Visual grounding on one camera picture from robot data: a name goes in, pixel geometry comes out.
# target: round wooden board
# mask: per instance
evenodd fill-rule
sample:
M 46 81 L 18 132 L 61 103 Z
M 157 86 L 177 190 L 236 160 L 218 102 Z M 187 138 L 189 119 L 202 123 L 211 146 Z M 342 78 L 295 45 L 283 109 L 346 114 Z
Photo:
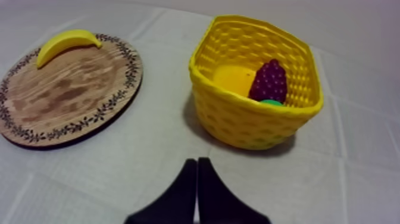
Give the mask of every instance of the round wooden board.
M 74 48 L 36 68 L 40 48 L 23 57 L 0 86 L 0 131 L 28 147 L 66 143 L 99 128 L 129 102 L 142 61 L 129 43 L 96 34 L 102 48 Z

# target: basket rim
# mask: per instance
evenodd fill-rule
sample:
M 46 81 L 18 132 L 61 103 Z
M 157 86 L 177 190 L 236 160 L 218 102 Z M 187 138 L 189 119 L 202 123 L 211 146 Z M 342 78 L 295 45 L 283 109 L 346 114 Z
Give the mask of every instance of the basket rim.
M 211 80 L 209 80 L 207 77 L 205 77 L 200 71 L 199 69 L 195 66 L 195 61 L 196 61 L 196 54 L 198 53 L 200 46 L 202 46 L 202 44 L 204 43 L 205 38 L 209 35 L 210 30 L 213 26 L 215 26 L 215 24 L 217 24 L 219 21 L 218 20 L 226 20 L 226 21 L 237 21 L 237 22 L 241 22 L 243 23 L 244 20 L 249 21 L 251 25 L 253 26 L 261 26 L 260 24 L 267 24 L 269 26 L 271 26 L 274 29 L 277 29 L 279 32 L 283 32 L 286 35 L 289 35 L 291 38 L 293 39 L 289 39 L 289 41 L 295 41 L 295 43 L 297 45 L 301 45 L 303 48 L 306 49 L 307 52 L 307 59 L 310 61 L 311 63 L 311 69 L 314 72 L 315 75 L 315 82 L 317 82 L 316 86 L 318 86 L 318 100 L 317 102 L 310 106 L 310 107 L 276 107 L 274 105 L 271 104 L 263 104 L 260 103 L 258 101 L 249 99 L 247 97 L 243 97 L 239 94 L 236 94 L 234 92 L 230 92 L 227 91 L 217 85 L 215 85 Z M 216 16 L 210 23 L 210 25 L 208 26 L 205 34 L 203 35 L 200 43 L 197 45 L 196 49 L 194 50 L 190 61 L 189 61 L 189 70 L 190 70 L 190 77 L 192 79 L 192 84 L 193 87 L 197 86 L 199 83 L 201 83 L 202 85 L 206 86 L 208 90 L 211 90 L 212 92 L 216 92 L 217 95 L 227 95 L 229 96 L 230 99 L 222 99 L 224 101 L 234 101 L 237 105 L 247 109 L 247 110 L 251 110 L 251 111 L 255 111 L 258 113 L 267 113 L 270 114 L 271 111 L 275 111 L 281 114 L 292 114 L 292 115 L 309 115 L 309 114 L 317 114 L 323 106 L 323 101 L 324 101 L 324 96 L 323 96 L 323 92 L 322 92 L 322 87 L 321 87 L 321 82 L 320 82 L 320 78 L 318 75 L 318 70 L 316 68 L 315 62 L 314 62 L 314 56 L 309 48 L 309 46 L 304 43 L 303 41 L 299 40 L 298 38 L 296 38 L 295 36 L 291 35 L 290 33 L 282 30 L 281 28 L 278 28 L 268 22 L 265 21 L 261 21 L 261 20 L 256 20 L 254 18 L 249 18 L 249 17 L 244 17 L 242 15 L 219 15 Z

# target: woven plastic basket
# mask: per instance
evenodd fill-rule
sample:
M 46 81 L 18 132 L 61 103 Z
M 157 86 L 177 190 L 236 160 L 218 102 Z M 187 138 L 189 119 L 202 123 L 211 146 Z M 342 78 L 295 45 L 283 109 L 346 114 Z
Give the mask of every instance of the woven plastic basket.
M 272 58 L 286 70 L 284 107 L 256 102 L 213 82 L 220 66 L 240 65 L 255 74 Z M 293 135 L 323 106 L 308 45 L 264 21 L 238 15 L 216 17 L 193 53 L 189 70 L 201 124 L 217 139 L 238 148 L 271 148 Z

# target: white tablecloth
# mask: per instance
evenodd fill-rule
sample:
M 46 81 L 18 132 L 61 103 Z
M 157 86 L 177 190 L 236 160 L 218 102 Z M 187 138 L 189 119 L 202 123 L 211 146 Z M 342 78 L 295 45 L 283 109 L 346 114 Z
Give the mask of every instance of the white tablecloth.
M 200 127 L 190 94 L 188 60 L 210 21 L 137 4 L 0 8 L 1 76 L 68 29 L 119 36 L 144 65 L 132 105 L 96 136 L 47 152 L 0 138 L 0 223 L 123 223 L 186 158 L 210 157 L 233 193 L 275 224 L 399 224 L 400 81 L 313 47 L 321 113 L 293 142 L 234 150 Z

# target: banana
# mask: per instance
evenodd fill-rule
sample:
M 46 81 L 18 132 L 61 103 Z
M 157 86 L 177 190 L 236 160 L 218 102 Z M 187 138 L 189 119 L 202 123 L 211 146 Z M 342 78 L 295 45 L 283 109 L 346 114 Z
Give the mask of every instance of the banana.
M 36 67 L 39 69 L 52 60 L 60 52 L 74 46 L 96 45 L 101 47 L 101 42 L 87 30 L 68 30 L 51 38 L 39 51 Z

